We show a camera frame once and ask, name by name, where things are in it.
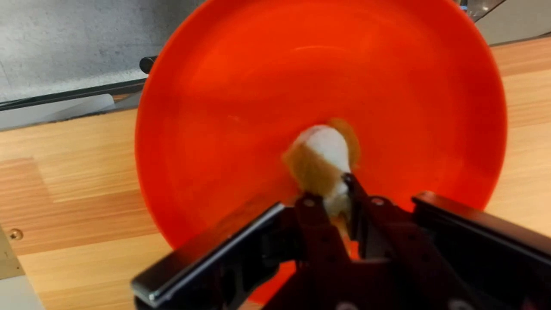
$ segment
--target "wooden table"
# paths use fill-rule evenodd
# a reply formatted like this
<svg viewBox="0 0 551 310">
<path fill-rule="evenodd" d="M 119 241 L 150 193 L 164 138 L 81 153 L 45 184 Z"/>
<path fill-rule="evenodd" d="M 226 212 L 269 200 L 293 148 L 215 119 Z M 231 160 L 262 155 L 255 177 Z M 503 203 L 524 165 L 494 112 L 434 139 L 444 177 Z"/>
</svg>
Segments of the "wooden table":
<svg viewBox="0 0 551 310">
<path fill-rule="evenodd" d="M 551 236 L 551 39 L 494 48 L 508 155 L 489 212 Z M 0 132 L 0 224 L 47 308 L 133 308 L 169 251 L 140 196 L 134 110 Z"/>
</svg>

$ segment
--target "wooden surface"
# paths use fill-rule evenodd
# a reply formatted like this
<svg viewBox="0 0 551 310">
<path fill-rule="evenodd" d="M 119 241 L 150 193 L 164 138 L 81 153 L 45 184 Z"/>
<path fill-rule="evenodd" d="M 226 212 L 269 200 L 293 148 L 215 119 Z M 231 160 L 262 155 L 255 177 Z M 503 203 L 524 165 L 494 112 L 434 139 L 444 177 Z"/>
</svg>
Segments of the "wooden surface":
<svg viewBox="0 0 551 310">
<path fill-rule="evenodd" d="M 551 39 L 498 46 L 510 136 L 489 212 L 551 236 Z M 133 308 L 169 251 L 136 182 L 136 112 L 0 132 L 0 224 L 47 308 Z"/>
</svg>

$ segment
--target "red frisbee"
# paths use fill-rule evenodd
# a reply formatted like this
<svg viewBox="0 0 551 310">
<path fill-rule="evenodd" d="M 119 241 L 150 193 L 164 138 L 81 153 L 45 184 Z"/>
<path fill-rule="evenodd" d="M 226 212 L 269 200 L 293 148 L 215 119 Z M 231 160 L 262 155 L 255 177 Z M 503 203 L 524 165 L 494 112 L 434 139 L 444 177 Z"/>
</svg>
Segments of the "red frisbee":
<svg viewBox="0 0 551 310">
<path fill-rule="evenodd" d="M 484 208 L 506 136 L 499 74 L 451 0 L 210 0 L 172 34 L 143 91 L 136 160 L 172 246 L 245 205 L 293 201 L 281 155 L 344 119 L 369 193 L 432 189 Z"/>
</svg>

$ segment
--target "orange disc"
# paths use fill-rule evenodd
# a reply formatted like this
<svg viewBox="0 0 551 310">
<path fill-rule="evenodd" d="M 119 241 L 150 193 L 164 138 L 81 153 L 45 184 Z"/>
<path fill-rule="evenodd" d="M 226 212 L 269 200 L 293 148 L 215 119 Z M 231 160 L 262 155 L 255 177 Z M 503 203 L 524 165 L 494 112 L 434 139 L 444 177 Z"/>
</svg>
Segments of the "orange disc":
<svg viewBox="0 0 551 310">
<path fill-rule="evenodd" d="M 136 158 L 172 246 L 248 205 L 293 201 L 281 155 L 344 119 L 369 193 L 432 189 L 484 208 L 506 136 L 499 74 L 451 0 L 208 0 L 146 81 Z"/>
</svg>

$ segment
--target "wood grain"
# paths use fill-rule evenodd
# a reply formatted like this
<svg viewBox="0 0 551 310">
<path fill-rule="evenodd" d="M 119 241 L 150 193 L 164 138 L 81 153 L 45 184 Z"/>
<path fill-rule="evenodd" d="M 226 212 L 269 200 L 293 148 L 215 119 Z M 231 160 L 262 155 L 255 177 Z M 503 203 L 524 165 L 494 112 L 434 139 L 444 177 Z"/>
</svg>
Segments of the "wood grain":
<svg viewBox="0 0 551 310">
<path fill-rule="evenodd" d="M 551 39 L 493 48 L 508 153 L 489 212 L 551 236 Z M 47 308 L 133 308 L 129 281 L 169 251 L 143 205 L 134 110 L 0 132 L 0 220 Z"/>
</svg>

